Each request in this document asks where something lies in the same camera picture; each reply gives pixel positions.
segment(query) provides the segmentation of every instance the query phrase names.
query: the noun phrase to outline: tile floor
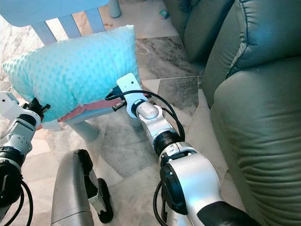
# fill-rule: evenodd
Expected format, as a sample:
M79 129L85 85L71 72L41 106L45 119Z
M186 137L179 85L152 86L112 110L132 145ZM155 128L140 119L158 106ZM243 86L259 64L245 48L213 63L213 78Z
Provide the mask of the tile floor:
M188 62L171 20L159 19L158 12L165 8L163 1L120 0L120 7L122 16L119 18L110 18L107 7L100 9L106 29L135 25L136 52L144 89L158 93L174 106L184 125L186 140L215 166L224 199L243 209L210 122L210 110L201 89L204 67ZM92 33L84 13L77 13L74 18L82 34ZM48 21L48 24L59 40L67 38L57 20ZM42 46L31 27L12 27L2 17L0 37L1 62ZM1 90L9 87L3 71L0 81ZM65 125L62 125L61 131L39 130L35 134L33 150L22 168L24 180L33 194L32 226L50 225L52 194L59 162L66 152L77 148L89 151L96 175L107 181L115 213L108 225L158 225L152 212L152 196L159 181L158 160L143 129L132 127L124 110L89 122L98 126L100 133L96 140L88 143ZM0 128L6 123L1 117ZM7 218L16 208L16 205L12 206ZM92 213L95 225L101 226L94 210ZM23 226L27 216L28 201L25 198L24 208L12 225Z

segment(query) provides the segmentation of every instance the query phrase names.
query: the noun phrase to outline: light blue pillow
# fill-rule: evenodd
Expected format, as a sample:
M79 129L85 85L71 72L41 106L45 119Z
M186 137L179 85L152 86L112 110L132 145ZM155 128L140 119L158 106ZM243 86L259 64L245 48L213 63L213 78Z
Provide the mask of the light blue pillow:
M138 81L133 25L59 41L3 64L13 88L27 101L50 104L44 122L80 105L105 98L116 80L133 73Z

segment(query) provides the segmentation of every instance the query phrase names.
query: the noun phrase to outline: green leather sofa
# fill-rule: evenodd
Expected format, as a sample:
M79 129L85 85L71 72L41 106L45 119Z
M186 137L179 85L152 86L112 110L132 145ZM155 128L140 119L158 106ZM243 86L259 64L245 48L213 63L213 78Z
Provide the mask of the green leather sofa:
M301 0L236 0L203 90L247 212L301 226Z
M164 0L190 60L205 63L234 0Z

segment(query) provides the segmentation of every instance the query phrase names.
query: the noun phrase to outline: cable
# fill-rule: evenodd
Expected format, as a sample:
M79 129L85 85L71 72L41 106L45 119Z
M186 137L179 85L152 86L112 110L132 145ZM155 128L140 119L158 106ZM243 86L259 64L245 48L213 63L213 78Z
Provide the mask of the cable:
M160 217L159 213L158 213L158 209L157 209L157 198L158 198L158 193L159 193L159 190L162 186L162 182L160 181L157 188L156 188L156 191L154 193L154 198L152 200L152 207L153 207L153 210L154 210L154 214L155 214L155 217L157 219L157 221L159 222L160 225L162 226L168 226Z
M114 100L116 98L119 98L119 97L123 97L127 94L131 94L131 93L145 93L145 94L149 94L149 95L152 95L156 98L158 98L159 100L161 100L164 104L167 105L167 107L170 109L171 111L171 114L174 116L173 119L176 120L177 122L177 126L179 128L179 133L180 133L180 137L183 141L185 141L185 131L184 131L184 128L183 128L183 125L180 123L180 121L178 120L178 117L174 111L174 109L172 108L172 106L162 97L160 97L158 94L155 94L155 93L152 93L152 92L149 92L149 91L145 91L145 90L130 90L130 91L126 91L124 93L121 93L121 94L118 94L118 95L114 95L112 93L108 94L106 97L105 97L105 100Z
M15 220L15 218L18 216L18 214L20 213L20 211L23 207L23 203L24 203L24 191L23 191L23 189L21 189L20 203L19 203L18 209L16 210L13 217L4 226L9 226Z
M33 200L32 200L32 193L30 192L29 187L27 186L27 184L21 180L21 185L24 187L27 195L28 195L28 199L29 199L29 216L28 216L28 221L26 226L30 226L31 222L32 222L32 216L33 216Z
M182 134L181 138L183 141L185 141L185 131L183 128L183 125L180 123L180 121L166 108L162 107L163 111L166 111L177 123L178 129L179 129L179 133Z

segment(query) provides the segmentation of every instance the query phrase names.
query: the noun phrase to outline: light blue chair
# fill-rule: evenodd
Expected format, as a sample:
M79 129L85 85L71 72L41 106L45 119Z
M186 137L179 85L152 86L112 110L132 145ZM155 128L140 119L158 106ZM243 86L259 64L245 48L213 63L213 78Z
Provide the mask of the light blue chair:
M56 42L46 21L58 18L68 38L80 37L81 34L72 14L85 11L94 33L103 32L104 26L98 7L105 6L109 0L0 0L0 14L13 26L31 25L44 45ZM118 0L110 0L110 15L121 14ZM98 129L85 120L111 113L111 108L85 111L77 117L65 121L86 141L94 140Z

